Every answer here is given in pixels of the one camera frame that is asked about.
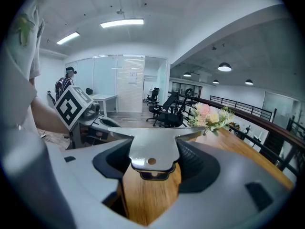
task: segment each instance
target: forearm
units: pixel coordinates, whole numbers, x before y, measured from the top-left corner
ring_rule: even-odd
[[[69,133],[55,110],[43,104],[38,97],[35,97],[30,106],[37,128],[56,133]]]

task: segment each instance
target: wooden tabletop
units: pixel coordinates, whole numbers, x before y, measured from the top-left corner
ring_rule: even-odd
[[[223,128],[218,131],[218,136],[208,132],[206,136],[200,136],[192,141],[244,155],[266,169],[286,188],[292,189],[294,186],[269,160]],[[165,181],[143,180],[139,172],[129,166],[123,177],[124,201],[128,218],[144,226],[152,223],[177,199],[180,183],[181,171],[178,163],[174,172]]]

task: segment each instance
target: white desk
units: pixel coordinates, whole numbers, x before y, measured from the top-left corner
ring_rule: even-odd
[[[115,94],[94,94],[90,95],[90,97],[97,101],[97,102],[103,102],[103,108],[104,108],[104,116],[107,117],[107,111],[106,111],[106,101],[116,98],[115,100],[115,109],[116,112],[118,112],[118,95]]]

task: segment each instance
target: flower bouquet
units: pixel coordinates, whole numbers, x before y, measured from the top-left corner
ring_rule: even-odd
[[[195,108],[191,107],[190,111],[193,116],[189,116],[188,125],[190,127],[205,126],[203,135],[209,130],[214,131],[230,123],[234,115],[228,106],[218,111],[215,107],[202,103],[196,103]]]

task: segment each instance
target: backpack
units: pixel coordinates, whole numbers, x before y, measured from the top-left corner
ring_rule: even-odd
[[[60,78],[56,83],[55,83],[55,99],[56,101],[58,101],[58,99],[60,98],[61,94],[63,93],[63,89],[62,89],[62,82],[63,82],[64,78]]]

